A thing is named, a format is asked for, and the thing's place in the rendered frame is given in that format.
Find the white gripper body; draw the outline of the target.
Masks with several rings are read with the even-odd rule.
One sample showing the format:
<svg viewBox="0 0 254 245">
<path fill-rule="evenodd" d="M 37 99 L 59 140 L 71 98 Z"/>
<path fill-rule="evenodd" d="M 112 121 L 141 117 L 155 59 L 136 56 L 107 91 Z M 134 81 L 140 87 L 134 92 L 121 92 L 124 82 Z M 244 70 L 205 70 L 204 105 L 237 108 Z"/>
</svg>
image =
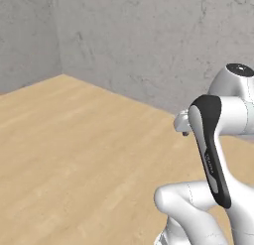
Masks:
<svg viewBox="0 0 254 245">
<path fill-rule="evenodd" d="M 191 125 L 189 122 L 188 111 L 181 111 L 174 120 L 174 128 L 177 132 L 189 133 L 191 131 Z"/>
</svg>

